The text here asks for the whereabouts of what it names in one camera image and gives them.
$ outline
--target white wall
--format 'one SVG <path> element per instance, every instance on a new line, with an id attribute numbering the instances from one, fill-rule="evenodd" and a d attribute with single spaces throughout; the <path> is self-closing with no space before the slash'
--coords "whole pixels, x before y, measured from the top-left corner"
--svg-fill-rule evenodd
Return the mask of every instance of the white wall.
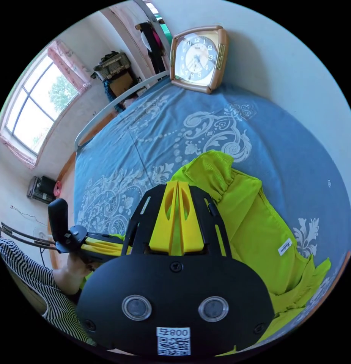
<path id="1" fill-rule="evenodd" d="M 351 205 L 351 110 L 314 53 L 274 21 L 228 1 L 151 2 L 174 35 L 213 24 L 227 30 L 224 80 L 272 100 L 308 128 L 337 165 Z"/>
<path id="2" fill-rule="evenodd" d="M 138 65 L 136 59 L 138 55 L 133 55 L 130 52 L 129 48 L 119 36 L 113 25 L 100 11 L 93 13 L 87 17 L 86 20 L 92 25 L 93 29 L 96 30 L 97 34 L 100 35 L 111 50 L 124 52 L 127 55 L 131 62 L 131 68 L 137 77 L 141 77 L 142 80 L 146 79 Z"/>
<path id="3" fill-rule="evenodd" d="M 57 121 L 34 169 L 35 175 L 56 180 L 74 152 L 77 135 L 108 103 L 102 82 L 94 80 L 92 87 L 78 97 L 62 119 Z"/>
<path id="4" fill-rule="evenodd" d="M 5 166 L 4 160 L 0 158 L 0 224 L 1 222 L 22 233 L 33 235 L 34 229 L 39 227 L 43 232 L 47 232 L 47 205 L 26 197 L 28 184 L 20 173 L 15 173 Z M 11 205 L 24 214 L 11 208 Z M 17 242 L 18 247 L 32 259 L 42 264 L 39 248 Z M 44 250 L 44 263 L 47 267 L 52 267 L 49 251 Z"/>
<path id="5" fill-rule="evenodd" d="M 89 18 L 75 23 L 58 38 L 78 56 L 90 71 L 104 55 L 111 53 L 111 50 L 116 50 L 108 46 L 102 35 L 93 28 Z"/>

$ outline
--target tree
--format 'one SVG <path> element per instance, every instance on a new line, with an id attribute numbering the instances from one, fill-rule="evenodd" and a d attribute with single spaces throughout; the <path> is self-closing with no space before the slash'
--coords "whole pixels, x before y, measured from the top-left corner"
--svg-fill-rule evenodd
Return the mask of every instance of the tree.
<path id="1" fill-rule="evenodd" d="M 55 111 L 61 112 L 77 93 L 74 86 L 63 75 L 58 76 L 49 91 L 50 101 L 54 104 Z"/>

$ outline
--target clock face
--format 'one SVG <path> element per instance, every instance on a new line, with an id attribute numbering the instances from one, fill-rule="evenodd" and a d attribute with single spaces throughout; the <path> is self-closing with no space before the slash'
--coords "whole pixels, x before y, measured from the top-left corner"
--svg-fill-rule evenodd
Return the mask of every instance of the clock face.
<path id="1" fill-rule="evenodd" d="M 175 76 L 183 81 L 208 84 L 217 59 L 217 47 L 205 35 L 189 34 L 176 47 Z"/>

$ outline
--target qr code label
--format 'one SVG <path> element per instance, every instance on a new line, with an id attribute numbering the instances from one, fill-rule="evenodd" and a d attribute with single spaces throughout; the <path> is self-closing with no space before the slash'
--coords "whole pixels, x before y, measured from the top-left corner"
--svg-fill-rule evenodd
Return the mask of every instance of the qr code label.
<path id="1" fill-rule="evenodd" d="M 189 327 L 157 327 L 156 336 L 158 355 L 190 355 Z"/>

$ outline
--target cardboard box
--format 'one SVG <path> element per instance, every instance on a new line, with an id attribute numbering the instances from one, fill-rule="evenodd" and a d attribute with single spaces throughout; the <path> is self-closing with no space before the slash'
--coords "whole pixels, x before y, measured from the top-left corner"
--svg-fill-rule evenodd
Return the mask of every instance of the cardboard box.
<path id="1" fill-rule="evenodd" d="M 132 79 L 131 75 L 126 72 L 124 75 L 110 83 L 110 89 L 115 94 L 115 96 L 118 97 L 127 91 L 132 86 L 133 82 L 134 80 Z"/>

